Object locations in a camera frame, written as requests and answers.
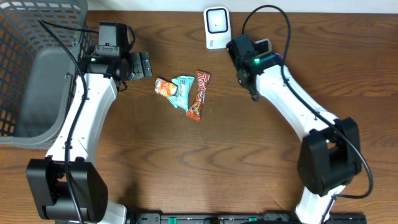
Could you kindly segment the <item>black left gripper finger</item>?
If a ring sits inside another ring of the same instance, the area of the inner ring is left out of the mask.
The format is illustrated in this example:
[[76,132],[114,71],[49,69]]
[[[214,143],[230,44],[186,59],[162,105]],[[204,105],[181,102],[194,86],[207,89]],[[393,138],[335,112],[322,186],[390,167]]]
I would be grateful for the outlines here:
[[141,52],[141,65],[142,65],[142,72],[144,78],[150,78],[152,76],[152,69],[149,60],[149,53],[148,52]]
[[132,70],[129,76],[130,80],[138,80],[144,78],[144,72],[141,64],[141,57],[139,53],[130,54]]

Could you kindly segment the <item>orange tissue pack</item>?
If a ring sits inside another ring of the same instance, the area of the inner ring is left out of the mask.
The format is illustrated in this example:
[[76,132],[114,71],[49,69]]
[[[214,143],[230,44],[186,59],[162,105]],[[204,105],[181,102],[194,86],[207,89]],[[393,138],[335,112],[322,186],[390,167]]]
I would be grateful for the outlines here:
[[164,97],[174,96],[177,93],[178,86],[172,82],[157,78],[155,81],[155,92]]

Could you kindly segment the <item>teal snack packet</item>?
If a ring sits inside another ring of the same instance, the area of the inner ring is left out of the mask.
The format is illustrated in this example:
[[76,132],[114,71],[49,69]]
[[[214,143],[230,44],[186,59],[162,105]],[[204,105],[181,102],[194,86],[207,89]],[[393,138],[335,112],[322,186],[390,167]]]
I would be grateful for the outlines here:
[[192,76],[179,76],[172,79],[172,83],[177,85],[177,92],[167,99],[175,108],[182,108],[186,112],[189,105],[189,93],[195,78]]

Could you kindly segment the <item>dark red snack packet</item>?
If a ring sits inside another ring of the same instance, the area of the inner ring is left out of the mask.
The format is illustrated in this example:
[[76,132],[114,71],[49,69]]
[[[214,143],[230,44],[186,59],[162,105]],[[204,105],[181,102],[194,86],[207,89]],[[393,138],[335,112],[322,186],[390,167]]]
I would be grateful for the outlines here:
[[186,116],[198,122],[201,121],[201,114],[205,101],[205,93],[206,89],[208,88],[208,82],[210,80],[210,77],[210,73],[197,70],[198,94],[194,99],[193,104],[186,112]]

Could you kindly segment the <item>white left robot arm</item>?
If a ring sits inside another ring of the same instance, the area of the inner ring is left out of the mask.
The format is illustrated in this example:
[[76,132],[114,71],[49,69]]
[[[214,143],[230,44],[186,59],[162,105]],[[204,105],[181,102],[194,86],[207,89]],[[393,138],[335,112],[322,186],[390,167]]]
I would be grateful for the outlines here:
[[126,206],[112,202],[95,167],[99,137],[119,86],[151,77],[149,54],[97,46],[79,62],[82,80],[62,129],[43,159],[31,159],[26,176],[39,217],[57,223],[131,223]]

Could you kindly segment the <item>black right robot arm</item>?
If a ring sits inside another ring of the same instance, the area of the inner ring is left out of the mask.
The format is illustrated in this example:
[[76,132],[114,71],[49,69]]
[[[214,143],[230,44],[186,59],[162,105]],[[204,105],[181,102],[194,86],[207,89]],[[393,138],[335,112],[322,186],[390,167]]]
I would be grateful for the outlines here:
[[305,188],[295,214],[301,223],[330,220],[332,198],[341,193],[362,170],[353,148],[359,147],[358,125],[339,119],[320,106],[282,65],[268,39],[252,42],[247,37],[231,40],[227,51],[237,70],[239,84],[254,101],[270,101],[296,132],[302,145],[297,170]]

